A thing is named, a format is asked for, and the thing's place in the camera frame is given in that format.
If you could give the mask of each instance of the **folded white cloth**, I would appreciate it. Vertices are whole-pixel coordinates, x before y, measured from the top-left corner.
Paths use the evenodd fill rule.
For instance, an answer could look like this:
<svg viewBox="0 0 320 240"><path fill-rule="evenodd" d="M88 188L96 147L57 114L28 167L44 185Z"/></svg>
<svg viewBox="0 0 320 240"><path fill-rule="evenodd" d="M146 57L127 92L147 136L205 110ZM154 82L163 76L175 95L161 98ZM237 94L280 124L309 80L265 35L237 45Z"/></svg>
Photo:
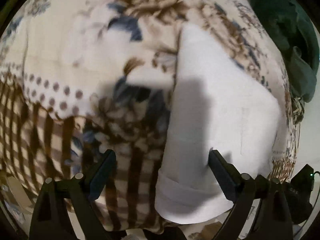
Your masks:
<svg viewBox="0 0 320 240"><path fill-rule="evenodd" d="M180 38L177 84L155 207L167 220L212 219L233 205L222 193L208 154L217 149L240 173L267 176L280 108L218 41L186 24Z"/></svg>

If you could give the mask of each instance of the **floral blanket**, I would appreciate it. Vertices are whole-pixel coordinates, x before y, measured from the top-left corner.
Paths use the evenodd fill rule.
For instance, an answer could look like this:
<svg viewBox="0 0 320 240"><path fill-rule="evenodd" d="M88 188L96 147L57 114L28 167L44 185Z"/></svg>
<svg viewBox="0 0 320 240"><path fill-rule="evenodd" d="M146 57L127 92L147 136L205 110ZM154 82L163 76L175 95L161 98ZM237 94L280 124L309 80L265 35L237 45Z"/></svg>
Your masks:
<svg viewBox="0 0 320 240"><path fill-rule="evenodd" d="M93 204L100 221L162 232L155 185L186 21L277 98L270 176L288 179L298 131L288 75L247 0L28 0L0 40L0 169L38 194L45 178L70 178L114 149Z"/></svg>

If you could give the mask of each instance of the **white towel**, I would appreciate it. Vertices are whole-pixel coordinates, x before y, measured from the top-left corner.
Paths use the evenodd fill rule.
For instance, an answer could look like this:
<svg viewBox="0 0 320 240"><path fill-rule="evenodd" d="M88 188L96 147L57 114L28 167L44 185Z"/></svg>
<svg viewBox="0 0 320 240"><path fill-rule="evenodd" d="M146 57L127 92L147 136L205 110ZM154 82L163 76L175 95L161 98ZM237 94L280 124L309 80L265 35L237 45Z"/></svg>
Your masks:
<svg viewBox="0 0 320 240"><path fill-rule="evenodd" d="M240 173L267 176L280 108L240 69L218 41L186 24L155 207L180 224L212 219L233 205L222 193L208 154L217 149Z"/></svg>

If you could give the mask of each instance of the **green cloth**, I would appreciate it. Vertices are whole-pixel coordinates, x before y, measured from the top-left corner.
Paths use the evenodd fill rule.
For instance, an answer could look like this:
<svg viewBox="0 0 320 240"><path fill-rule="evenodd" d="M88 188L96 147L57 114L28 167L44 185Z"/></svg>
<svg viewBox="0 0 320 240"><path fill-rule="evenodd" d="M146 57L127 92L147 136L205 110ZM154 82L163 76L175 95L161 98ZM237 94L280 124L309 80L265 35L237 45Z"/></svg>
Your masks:
<svg viewBox="0 0 320 240"><path fill-rule="evenodd" d="M310 18L296 0L250 0L250 4L283 56L292 97L310 102L319 67L319 45Z"/></svg>

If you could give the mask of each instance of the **black cable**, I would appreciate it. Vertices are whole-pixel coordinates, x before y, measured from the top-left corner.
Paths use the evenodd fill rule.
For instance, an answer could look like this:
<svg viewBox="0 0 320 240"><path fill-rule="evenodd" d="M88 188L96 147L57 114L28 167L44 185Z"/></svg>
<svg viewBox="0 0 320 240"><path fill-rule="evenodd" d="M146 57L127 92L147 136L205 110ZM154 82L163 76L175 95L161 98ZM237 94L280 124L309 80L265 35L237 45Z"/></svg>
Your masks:
<svg viewBox="0 0 320 240"><path fill-rule="evenodd" d="M314 173L313 173L313 177L315 177L315 174L318 174L318 175L320 176L320 172L319 172L319 171L314 172ZM316 202L315 202L315 204L314 204L313 207L312 207L311 214L313 213L313 210L315 209L315 206L316 206L316 204L317 204L317 202L318 202L319 195L320 195L320 187L319 187L319 190L318 190L318 195L317 195L317 198L316 198ZM300 231L303 229L303 227L305 226L305 224L308 222L309 218L303 223L302 227L299 229L298 232L296 232L296 233L294 234L293 237L296 237L297 234L300 233Z"/></svg>

